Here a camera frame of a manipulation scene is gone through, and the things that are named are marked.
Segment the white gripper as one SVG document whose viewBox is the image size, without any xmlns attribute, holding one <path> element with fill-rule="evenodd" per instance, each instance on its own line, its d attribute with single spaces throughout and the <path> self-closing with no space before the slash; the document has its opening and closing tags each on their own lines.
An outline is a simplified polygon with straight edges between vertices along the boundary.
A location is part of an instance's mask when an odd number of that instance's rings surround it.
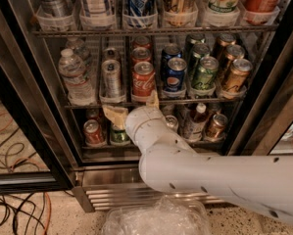
<svg viewBox="0 0 293 235">
<path fill-rule="evenodd" d="M 157 109 L 159 98 L 156 90 L 151 92 L 146 105 L 130 113 L 127 108 L 102 106 L 105 117 L 119 129 L 125 129 L 126 134 L 141 153 L 145 153 L 166 134 L 171 133 L 165 116 Z"/>
</svg>

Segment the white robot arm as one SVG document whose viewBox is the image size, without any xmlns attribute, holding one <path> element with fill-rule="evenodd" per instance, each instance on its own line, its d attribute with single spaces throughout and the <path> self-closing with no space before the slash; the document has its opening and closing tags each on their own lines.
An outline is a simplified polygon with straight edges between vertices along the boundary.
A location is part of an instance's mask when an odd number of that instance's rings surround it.
<svg viewBox="0 0 293 235">
<path fill-rule="evenodd" d="M 293 225 L 293 156 L 204 156 L 168 128 L 157 93 L 129 111 L 105 105 L 104 115 L 141 152 L 139 174 L 163 193 L 204 192 Z"/>
</svg>

